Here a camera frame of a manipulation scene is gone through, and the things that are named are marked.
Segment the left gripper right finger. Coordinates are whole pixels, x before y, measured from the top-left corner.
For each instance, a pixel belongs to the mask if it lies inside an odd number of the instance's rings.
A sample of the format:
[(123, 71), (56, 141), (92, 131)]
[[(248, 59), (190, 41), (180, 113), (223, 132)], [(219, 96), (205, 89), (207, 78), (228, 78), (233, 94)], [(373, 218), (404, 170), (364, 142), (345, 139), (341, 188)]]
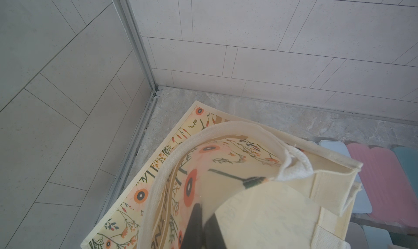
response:
[(204, 226), (204, 247), (205, 249), (227, 249), (215, 214)]

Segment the dark green pencil case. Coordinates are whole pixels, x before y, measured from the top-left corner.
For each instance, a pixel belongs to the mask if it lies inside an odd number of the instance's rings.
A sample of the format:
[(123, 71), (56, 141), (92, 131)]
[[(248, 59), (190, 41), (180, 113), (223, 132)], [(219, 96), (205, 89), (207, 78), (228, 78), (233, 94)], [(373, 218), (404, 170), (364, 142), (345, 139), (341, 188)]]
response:
[(407, 234), (389, 233), (394, 245), (405, 247), (408, 249), (418, 249), (418, 237)]

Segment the floral canvas tote bag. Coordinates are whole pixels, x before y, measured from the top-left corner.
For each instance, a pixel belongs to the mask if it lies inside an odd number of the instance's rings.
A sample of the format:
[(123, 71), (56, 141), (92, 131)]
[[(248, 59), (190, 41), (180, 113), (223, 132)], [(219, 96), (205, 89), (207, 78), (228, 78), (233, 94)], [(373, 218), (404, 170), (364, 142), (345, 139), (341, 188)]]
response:
[(181, 249), (199, 203), (203, 228), (215, 214), (227, 249), (348, 249), (361, 168), (194, 102), (81, 248)]

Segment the beige tin pencil case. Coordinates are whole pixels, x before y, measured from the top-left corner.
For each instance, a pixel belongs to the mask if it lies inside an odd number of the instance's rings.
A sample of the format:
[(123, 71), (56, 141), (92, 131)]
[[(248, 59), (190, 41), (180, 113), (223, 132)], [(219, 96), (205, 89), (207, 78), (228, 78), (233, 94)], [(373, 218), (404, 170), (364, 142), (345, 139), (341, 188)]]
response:
[(350, 222), (345, 238), (351, 249), (369, 249), (364, 230), (360, 225)]

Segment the pale mint case lid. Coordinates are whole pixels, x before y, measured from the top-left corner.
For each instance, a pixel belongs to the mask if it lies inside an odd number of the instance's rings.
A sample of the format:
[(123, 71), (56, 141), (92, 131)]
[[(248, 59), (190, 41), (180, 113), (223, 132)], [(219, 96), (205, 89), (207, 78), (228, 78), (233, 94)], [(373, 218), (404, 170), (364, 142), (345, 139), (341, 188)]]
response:
[(393, 245), (390, 234), (385, 229), (362, 226), (369, 249), (388, 249)]

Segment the teal translucent pencil case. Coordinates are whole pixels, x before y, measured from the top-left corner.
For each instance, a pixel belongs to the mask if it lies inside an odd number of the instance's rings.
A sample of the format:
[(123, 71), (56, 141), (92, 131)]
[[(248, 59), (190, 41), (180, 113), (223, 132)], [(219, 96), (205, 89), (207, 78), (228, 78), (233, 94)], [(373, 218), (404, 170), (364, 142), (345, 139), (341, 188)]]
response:
[(391, 149), (401, 164), (411, 187), (418, 195), (418, 151), (408, 147), (395, 147)]

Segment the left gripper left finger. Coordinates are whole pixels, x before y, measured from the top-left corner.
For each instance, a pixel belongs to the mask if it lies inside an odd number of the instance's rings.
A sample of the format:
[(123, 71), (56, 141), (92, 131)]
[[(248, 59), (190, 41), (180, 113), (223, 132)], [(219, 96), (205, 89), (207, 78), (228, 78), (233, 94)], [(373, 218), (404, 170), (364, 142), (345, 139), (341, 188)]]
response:
[(182, 249), (201, 249), (203, 246), (202, 208), (199, 203), (193, 207), (183, 241)]

